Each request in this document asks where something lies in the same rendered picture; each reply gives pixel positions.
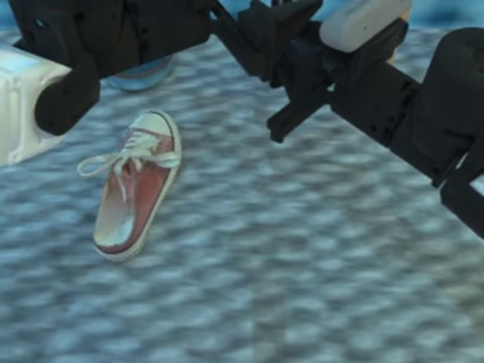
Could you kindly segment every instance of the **pink canvas shoe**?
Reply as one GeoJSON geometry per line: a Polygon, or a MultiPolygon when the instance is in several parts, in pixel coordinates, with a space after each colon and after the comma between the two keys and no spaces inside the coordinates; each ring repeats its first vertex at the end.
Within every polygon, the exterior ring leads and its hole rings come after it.
{"type": "Polygon", "coordinates": [[[109,170],[95,223],[96,250],[122,262],[143,247],[150,227],[182,159],[178,128],[163,112],[143,113],[128,128],[117,153],[82,161],[77,171],[90,177],[109,170]],[[86,172],[86,167],[101,164],[86,172]]]}

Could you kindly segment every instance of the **white shoelace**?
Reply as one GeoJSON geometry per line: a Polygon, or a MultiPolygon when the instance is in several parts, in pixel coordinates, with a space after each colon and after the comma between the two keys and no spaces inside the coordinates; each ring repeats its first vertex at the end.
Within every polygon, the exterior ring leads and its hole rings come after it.
{"type": "Polygon", "coordinates": [[[167,169],[171,169],[180,163],[180,156],[173,151],[155,154],[155,150],[159,144],[160,140],[155,136],[143,131],[134,131],[121,151],[89,157],[77,166],[77,172],[84,178],[90,178],[105,172],[112,166],[121,193],[123,194],[123,200],[126,202],[127,193],[126,186],[123,182],[123,168],[129,161],[135,164],[137,172],[141,170],[146,162],[156,163],[158,166],[167,169]],[[101,165],[91,172],[86,172],[88,166],[97,164],[101,165]]]}

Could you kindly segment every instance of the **robotic arm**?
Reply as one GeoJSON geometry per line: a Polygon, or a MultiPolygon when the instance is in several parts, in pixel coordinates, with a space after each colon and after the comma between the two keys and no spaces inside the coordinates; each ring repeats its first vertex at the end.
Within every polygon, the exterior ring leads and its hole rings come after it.
{"type": "Polygon", "coordinates": [[[51,135],[98,101],[100,79],[214,34],[250,76],[284,87],[289,103],[267,122],[273,141],[329,105],[429,177],[484,238],[476,184],[484,175],[484,29],[444,37],[420,84],[387,62],[405,39],[399,16],[410,1],[358,0],[323,23],[311,20],[322,0],[253,0],[237,21],[216,0],[9,1],[22,35],[11,52],[63,70],[44,72],[32,93],[36,125],[51,135]]]}

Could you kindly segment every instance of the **shoe sole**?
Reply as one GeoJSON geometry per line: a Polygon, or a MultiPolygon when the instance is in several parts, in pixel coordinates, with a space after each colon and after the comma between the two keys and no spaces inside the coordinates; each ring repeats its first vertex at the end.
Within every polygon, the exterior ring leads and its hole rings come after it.
{"type": "MultiPolygon", "coordinates": [[[[167,121],[167,123],[170,126],[170,129],[172,130],[173,133],[173,140],[175,142],[175,152],[180,155],[180,163],[182,162],[182,139],[180,138],[180,132],[178,130],[178,126],[175,124],[173,121],[172,117],[168,115],[167,113],[160,112],[160,111],[153,111],[154,113],[157,113],[161,115],[162,118],[167,121]]],[[[175,177],[178,174],[178,171],[180,169],[181,165],[176,166],[175,168],[172,168],[168,174],[168,178],[166,180],[165,186],[160,192],[160,195],[157,198],[157,201],[154,205],[154,208],[151,210],[150,215],[148,216],[148,221],[146,225],[144,225],[143,230],[141,231],[141,234],[139,238],[136,240],[136,242],[133,243],[133,245],[130,246],[127,250],[124,250],[119,253],[105,253],[102,250],[100,250],[96,245],[94,245],[96,251],[103,256],[105,259],[111,261],[111,262],[126,262],[130,259],[133,259],[136,257],[141,250],[143,249],[144,245],[146,244],[146,237],[147,233],[151,227],[151,224],[153,223],[154,217],[158,212],[158,209],[161,207],[161,203],[165,200],[165,197],[168,193],[168,190],[172,187],[172,184],[175,180],[175,177]]]]}

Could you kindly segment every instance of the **gray carpet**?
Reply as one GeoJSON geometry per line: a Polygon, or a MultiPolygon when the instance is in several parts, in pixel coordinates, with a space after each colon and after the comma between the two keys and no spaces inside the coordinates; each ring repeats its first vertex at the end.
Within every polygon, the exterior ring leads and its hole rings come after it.
{"type": "MultiPolygon", "coordinates": [[[[399,67],[421,79],[443,34],[410,32],[399,67]]],[[[60,147],[0,169],[1,363],[484,361],[484,247],[410,166],[328,110],[271,143],[282,92],[215,39],[158,89],[102,94],[60,147]],[[114,265],[92,249],[103,180],[76,164],[149,107],[177,120],[184,168],[114,265]]]]}

